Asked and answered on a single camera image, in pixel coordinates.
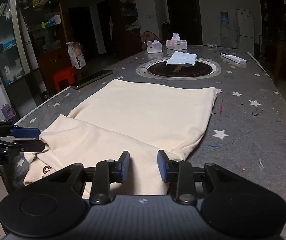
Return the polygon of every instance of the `purple bag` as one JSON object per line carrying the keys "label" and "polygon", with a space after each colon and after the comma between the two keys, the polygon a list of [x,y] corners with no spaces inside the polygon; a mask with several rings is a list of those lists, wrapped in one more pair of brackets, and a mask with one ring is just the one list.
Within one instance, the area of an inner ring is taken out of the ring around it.
{"label": "purple bag", "polygon": [[15,114],[14,114],[14,112],[13,112],[13,110],[9,104],[3,105],[2,113],[3,113],[6,121],[9,121],[11,118],[13,118],[15,116]]}

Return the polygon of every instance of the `gray tabletop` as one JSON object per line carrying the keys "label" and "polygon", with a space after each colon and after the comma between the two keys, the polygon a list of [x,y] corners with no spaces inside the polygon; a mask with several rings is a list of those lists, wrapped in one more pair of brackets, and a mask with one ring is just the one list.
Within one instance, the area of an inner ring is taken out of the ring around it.
{"label": "gray tabletop", "polygon": [[[221,73],[215,77],[176,81],[147,78],[136,73],[138,66],[171,56],[173,52],[163,48],[162,54],[144,51],[128,57],[108,67],[113,70],[112,75],[80,90],[65,90],[25,117],[19,125],[46,129],[60,114],[68,115],[84,99],[115,78],[186,89],[216,87],[222,93],[216,99],[205,136],[188,161],[199,167],[206,162],[216,163],[286,200],[286,102],[269,76],[244,51],[206,46],[189,46],[188,52],[217,62]],[[221,52],[235,54],[248,62],[246,65],[233,64],[221,57]],[[213,137],[216,134],[214,130],[224,130],[228,136],[223,139]],[[28,163],[21,160],[24,161],[23,155],[1,168],[8,189],[22,186]],[[286,226],[282,236],[286,238]]]}

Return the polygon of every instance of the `red stool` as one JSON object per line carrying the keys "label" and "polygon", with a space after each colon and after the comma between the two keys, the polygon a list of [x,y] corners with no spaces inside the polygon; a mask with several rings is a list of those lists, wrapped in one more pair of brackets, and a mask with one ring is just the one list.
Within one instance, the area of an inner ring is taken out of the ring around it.
{"label": "red stool", "polygon": [[75,82],[74,78],[75,71],[76,71],[75,67],[68,67],[54,74],[53,79],[57,93],[61,92],[61,88],[59,85],[61,81],[67,80],[69,84],[73,84]]}

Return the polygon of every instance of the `glass cabinet door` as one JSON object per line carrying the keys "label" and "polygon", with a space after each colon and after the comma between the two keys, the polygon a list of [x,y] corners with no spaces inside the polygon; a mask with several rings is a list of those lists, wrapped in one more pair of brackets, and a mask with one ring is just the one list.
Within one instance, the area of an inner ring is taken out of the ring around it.
{"label": "glass cabinet door", "polygon": [[4,85],[25,75],[14,35],[11,0],[0,0],[0,74]]}

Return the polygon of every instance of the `white tissue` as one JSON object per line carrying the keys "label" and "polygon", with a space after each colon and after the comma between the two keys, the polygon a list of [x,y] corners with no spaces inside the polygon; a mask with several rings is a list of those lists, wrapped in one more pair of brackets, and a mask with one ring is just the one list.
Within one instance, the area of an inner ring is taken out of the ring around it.
{"label": "white tissue", "polygon": [[172,40],[179,40],[180,35],[178,33],[173,33]]}
{"label": "white tissue", "polygon": [[167,65],[170,64],[191,64],[195,65],[196,54],[185,53],[182,51],[176,51],[172,57],[167,61]]}

